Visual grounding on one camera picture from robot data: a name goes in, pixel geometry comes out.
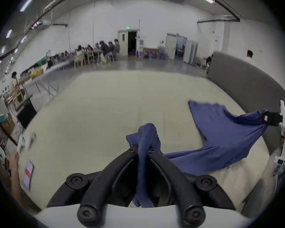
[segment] human arm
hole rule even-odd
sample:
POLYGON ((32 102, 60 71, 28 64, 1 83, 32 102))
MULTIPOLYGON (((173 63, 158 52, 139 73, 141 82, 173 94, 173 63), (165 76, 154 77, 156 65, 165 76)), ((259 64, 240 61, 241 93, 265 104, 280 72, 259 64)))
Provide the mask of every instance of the human arm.
POLYGON ((15 200, 23 207, 18 173, 18 161, 19 154, 18 152, 14 152, 11 155, 11 194, 14 196, 15 200))

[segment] gray partition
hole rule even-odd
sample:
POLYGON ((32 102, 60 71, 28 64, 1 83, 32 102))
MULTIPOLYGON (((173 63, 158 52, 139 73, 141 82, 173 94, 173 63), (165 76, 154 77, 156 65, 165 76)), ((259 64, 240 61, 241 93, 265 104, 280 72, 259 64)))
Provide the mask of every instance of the gray partition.
MULTIPOLYGON (((214 52, 208 79, 231 96, 245 112, 280 112, 285 90, 268 74, 236 57, 214 52)), ((280 144, 280 127, 269 126, 263 134, 269 154, 280 144)))

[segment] table leg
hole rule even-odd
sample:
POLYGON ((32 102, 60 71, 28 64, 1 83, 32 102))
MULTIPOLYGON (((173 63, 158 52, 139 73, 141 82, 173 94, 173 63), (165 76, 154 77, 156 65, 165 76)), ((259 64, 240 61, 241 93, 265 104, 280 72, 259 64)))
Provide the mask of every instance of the table leg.
POLYGON ((40 89, 39 89, 37 83, 35 83, 35 84, 36 84, 37 89, 39 90, 39 94, 41 94, 41 91, 40 91, 40 89))

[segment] blue cloth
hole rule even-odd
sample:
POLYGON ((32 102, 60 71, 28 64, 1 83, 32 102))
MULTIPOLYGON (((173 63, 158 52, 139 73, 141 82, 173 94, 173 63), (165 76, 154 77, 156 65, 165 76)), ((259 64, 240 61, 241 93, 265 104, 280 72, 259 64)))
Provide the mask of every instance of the blue cloth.
MULTIPOLYGON (((267 125, 262 123, 262 114, 252 112, 236 116, 224 105, 189 101, 194 122, 207 141, 197 150, 165 154, 182 172, 203 175, 223 169, 246 158, 250 148, 264 133, 267 125)), ((146 193, 145 161, 147 151, 160 151, 160 139, 156 127, 146 124, 137 133, 126 136, 132 147, 138 145, 139 163, 136 196, 133 203, 143 208, 154 207, 146 193)))

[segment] gray floor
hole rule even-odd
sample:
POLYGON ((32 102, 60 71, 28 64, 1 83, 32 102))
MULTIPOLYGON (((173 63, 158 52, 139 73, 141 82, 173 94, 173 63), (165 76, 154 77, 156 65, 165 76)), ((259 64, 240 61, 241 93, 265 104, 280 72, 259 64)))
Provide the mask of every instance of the gray floor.
MULTIPOLYGON (((188 74, 195 77, 205 77, 205 69, 200 67, 195 67, 184 63, 182 60, 172 60, 172 61, 163 61, 156 59, 143 59, 135 56, 122 57, 118 61, 110 64, 90 64, 66 68, 64 70, 56 71, 51 74, 50 85, 55 89, 57 85, 59 86, 59 91, 62 91, 67 85, 69 85, 73 80, 75 80, 79 75, 91 71, 102 71, 102 70, 148 70, 148 71, 164 71, 164 72, 173 72, 180 74, 188 74)), ((46 85, 48 78, 43 78, 42 84, 46 85)), ((42 89, 39 86, 41 93, 38 92, 38 89, 35 85, 26 87, 29 94, 33 94, 31 102, 34 105, 37 112, 39 112, 49 101, 53 98, 52 95, 49 95, 46 90, 42 89)), ((53 95, 56 95, 56 92, 53 89, 50 89, 53 95)))

